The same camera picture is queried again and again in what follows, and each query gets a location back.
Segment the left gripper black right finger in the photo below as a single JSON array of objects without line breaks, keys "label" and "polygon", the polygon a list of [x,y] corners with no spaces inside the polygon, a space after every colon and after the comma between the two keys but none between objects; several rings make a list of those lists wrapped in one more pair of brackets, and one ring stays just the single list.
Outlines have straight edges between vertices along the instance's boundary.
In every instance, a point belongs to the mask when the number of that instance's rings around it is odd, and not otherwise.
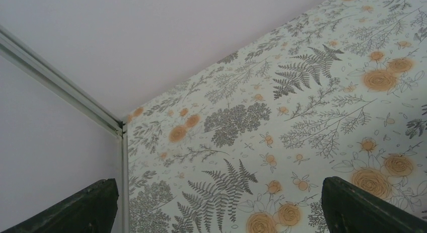
[{"label": "left gripper black right finger", "polygon": [[426,232],[426,221],[340,177],[324,179],[321,206],[333,233]]}]

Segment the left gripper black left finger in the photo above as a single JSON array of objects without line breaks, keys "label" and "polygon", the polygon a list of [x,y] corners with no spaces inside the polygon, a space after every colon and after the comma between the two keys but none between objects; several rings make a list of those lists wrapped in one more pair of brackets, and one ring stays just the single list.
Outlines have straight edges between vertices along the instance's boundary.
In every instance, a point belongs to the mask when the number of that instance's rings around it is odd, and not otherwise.
[{"label": "left gripper black left finger", "polygon": [[111,232],[118,198],[116,180],[102,179],[4,232]]}]

